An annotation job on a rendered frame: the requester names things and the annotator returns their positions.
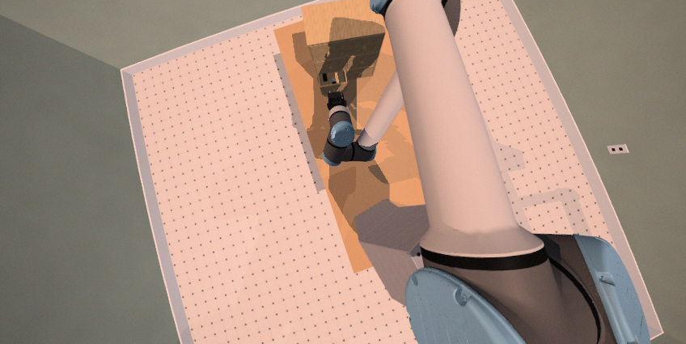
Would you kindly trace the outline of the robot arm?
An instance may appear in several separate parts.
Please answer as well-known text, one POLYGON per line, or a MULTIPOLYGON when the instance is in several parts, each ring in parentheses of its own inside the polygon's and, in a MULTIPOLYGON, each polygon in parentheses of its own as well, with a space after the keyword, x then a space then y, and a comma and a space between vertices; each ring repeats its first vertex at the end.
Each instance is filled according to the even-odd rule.
POLYGON ((370 0, 370 8, 383 16, 396 70, 356 142, 349 110, 330 110, 322 157, 331 166, 373 160, 405 106, 430 224, 424 268, 405 288, 417 343, 651 344, 610 243, 530 233, 516 221, 455 41, 461 1, 370 0))

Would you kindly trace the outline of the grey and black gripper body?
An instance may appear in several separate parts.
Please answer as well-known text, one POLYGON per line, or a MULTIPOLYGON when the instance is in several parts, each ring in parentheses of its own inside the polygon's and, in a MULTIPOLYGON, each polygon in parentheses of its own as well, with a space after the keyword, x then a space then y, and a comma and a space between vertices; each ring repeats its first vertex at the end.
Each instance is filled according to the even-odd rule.
POLYGON ((329 101, 330 110, 333 107, 338 106, 338 105, 345 106, 344 95, 343 94, 341 95, 340 91, 328 93, 328 97, 329 97, 328 101, 329 101), (341 98, 341 97, 343 97, 343 98, 341 98), (340 101, 340 103, 337 103, 338 101, 340 101), (333 103, 333 102, 336 102, 336 103, 333 103))

